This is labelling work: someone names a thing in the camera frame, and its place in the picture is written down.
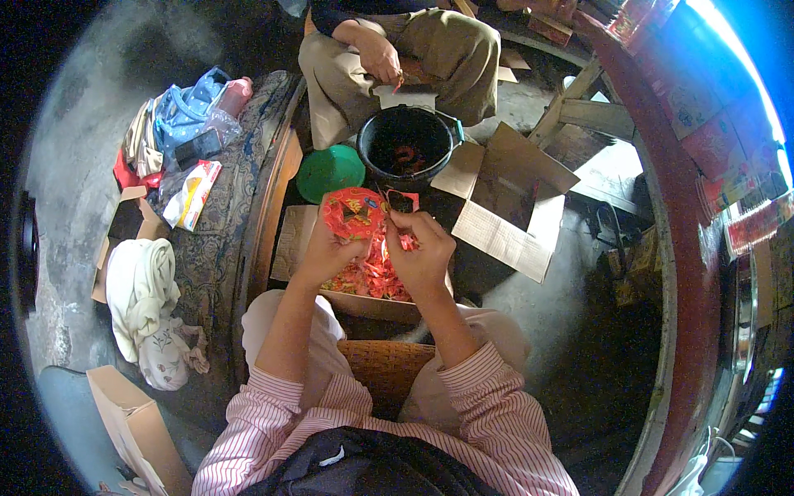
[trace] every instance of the black backpack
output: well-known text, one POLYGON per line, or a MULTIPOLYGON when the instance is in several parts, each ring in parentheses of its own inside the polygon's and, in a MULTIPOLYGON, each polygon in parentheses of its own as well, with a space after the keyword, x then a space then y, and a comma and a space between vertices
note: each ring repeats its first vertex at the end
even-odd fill
POLYGON ((310 436, 269 477, 241 494, 499 493, 464 464, 417 437, 337 427, 310 436))

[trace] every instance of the wicker stool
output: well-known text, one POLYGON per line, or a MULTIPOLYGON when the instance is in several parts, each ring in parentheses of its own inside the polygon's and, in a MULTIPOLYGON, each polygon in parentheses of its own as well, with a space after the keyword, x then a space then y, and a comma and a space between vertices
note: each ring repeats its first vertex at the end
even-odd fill
POLYGON ((372 396, 372 416, 396 421, 416 375, 436 354, 428 344, 342 340, 339 351, 372 396))

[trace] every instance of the open cardboard box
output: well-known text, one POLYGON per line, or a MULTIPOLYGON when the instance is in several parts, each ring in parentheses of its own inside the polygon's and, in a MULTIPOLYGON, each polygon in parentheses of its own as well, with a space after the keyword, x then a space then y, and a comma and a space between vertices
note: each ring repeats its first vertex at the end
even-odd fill
POLYGON ((578 182, 501 122, 487 147, 466 142, 456 148, 430 185, 466 200, 453 236, 543 283, 557 247, 565 193, 578 182))
POLYGON ((102 240, 102 247, 99 249, 91 298, 107 303, 107 261, 119 243, 124 240, 156 240, 168 237, 168 231, 168 227, 146 201, 146 186, 125 188, 118 199, 107 236, 102 240))
POLYGON ((153 496, 191 492, 192 478, 153 399, 112 365, 86 372, 99 416, 118 455, 153 496))
MULTIPOLYGON (((431 186, 465 200, 453 236, 543 283, 557 246, 565 192, 578 182, 565 166, 501 123, 486 148, 468 142, 458 147, 431 186), (526 208, 527 202, 534 207, 526 208)), ((287 207, 271 278, 290 280, 306 254, 317 216, 317 206, 287 207)), ((414 303, 327 290, 320 294, 349 315, 407 324, 421 320, 414 303)))
MULTIPOLYGON (((288 206, 284 213, 279 243, 270 277, 277 281, 289 281, 298 270, 306 255, 311 230, 317 221, 319 207, 316 205, 288 206)), ((384 321, 418 324, 422 320, 414 303, 396 302, 370 296, 320 290, 320 294, 331 302, 335 310, 357 317, 384 321)))

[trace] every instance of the black phone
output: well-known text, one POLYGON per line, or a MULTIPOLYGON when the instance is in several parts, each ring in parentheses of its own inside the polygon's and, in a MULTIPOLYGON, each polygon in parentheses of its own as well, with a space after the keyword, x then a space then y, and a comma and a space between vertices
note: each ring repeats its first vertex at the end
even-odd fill
POLYGON ((186 171, 199 160, 207 160, 221 152, 221 136, 218 130, 210 128, 190 141, 182 143, 174 150, 179 168, 186 171))

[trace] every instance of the red wrapper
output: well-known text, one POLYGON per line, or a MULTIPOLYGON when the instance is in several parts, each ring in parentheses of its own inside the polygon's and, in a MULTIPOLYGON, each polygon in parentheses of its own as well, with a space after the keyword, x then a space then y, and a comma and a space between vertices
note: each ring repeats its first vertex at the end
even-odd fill
POLYGON ((334 191, 322 204, 322 220, 346 240, 365 240, 382 229, 389 205, 380 194, 352 187, 334 191))
MULTIPOLYGON (((418 195, 405 195, 413 201, 414 211, 418 210, 418 195)), ((397 279, 389 259, 384 223, 390 209, 388 202, 375 191, 354 187, 329 194, 321 208, 323 221, 337 236, 348 240, 372 238, 364 261, 349 263, 336 277, 323 284, 322 288, 410 302, 410 295, 397 279)), ((401 235, 400 242, 404 250, 417 247, 416 238, 412 234, 401 235)))

